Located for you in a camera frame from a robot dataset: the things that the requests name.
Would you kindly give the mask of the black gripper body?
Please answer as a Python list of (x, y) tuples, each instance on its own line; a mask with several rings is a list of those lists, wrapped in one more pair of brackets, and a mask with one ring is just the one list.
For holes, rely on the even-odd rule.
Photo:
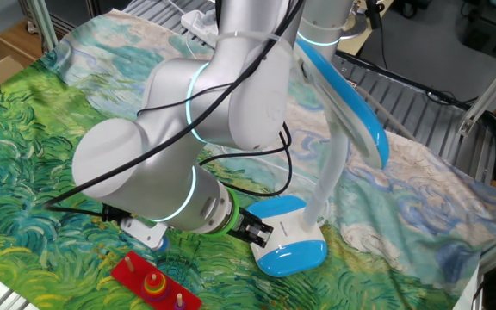
[(256, 223), (256, 216), (245, 209), (239, 210), (239, 217), (230, 230), (230, 235), (236, 239), (254, 239), (256, 234), (250, 228)]

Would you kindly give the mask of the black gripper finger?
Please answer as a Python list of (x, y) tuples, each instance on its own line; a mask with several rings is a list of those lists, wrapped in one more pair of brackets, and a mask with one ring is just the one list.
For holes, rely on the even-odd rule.
[(254, 241), (268, 241), (274, 228), (262, 222), (259, 218), (247, 226), (247, 232)]
[(239, 232), (238, 238), (247, 244), (254, 244), (261, 248), (264, 248), (269, 240), (270, 235), (268, 233), (264, 233), (263, 236), (256, 235), (252, 232)]

